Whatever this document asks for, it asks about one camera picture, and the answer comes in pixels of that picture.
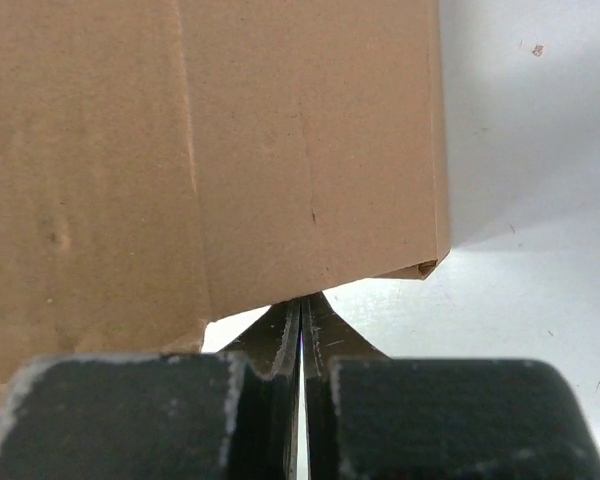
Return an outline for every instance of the white surface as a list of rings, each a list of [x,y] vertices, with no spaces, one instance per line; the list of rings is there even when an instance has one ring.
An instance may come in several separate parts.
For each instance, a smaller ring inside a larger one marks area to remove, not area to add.
[[[600,445],[600,0],[441,6],[454,251],[426,282],[328,296],[390,355],[552,363]]]

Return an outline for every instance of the cardboard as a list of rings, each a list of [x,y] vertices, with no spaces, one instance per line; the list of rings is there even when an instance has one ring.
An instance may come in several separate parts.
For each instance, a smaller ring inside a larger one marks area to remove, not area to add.
[[[427,0],[0,1],[0,383],[426,275],[440,78]]]

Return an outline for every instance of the dark spot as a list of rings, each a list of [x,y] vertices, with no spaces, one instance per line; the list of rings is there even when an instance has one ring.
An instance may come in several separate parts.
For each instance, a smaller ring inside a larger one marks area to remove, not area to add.
[[[544,45],[536,45],[533,47],[533,50],[531,50],[531,53],[533,53],[536,57],[540,57],[544,53]]]

